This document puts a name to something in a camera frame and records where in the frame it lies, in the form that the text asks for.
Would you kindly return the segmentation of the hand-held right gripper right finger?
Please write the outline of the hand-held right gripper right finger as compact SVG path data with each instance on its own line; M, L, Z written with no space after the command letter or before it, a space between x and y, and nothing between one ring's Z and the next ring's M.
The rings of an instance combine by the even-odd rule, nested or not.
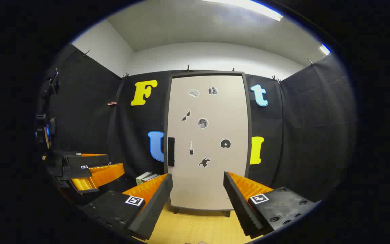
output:
M223 187L244 234L252 239L284 229L317 206L286 187L272 189L229 171Z

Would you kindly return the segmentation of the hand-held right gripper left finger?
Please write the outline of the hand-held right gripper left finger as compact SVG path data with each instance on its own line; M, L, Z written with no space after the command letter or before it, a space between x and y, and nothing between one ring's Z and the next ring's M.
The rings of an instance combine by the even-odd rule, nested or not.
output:
M125 192L109 190L80 209L121 237L148 240L172 188L172 174L164 174Z

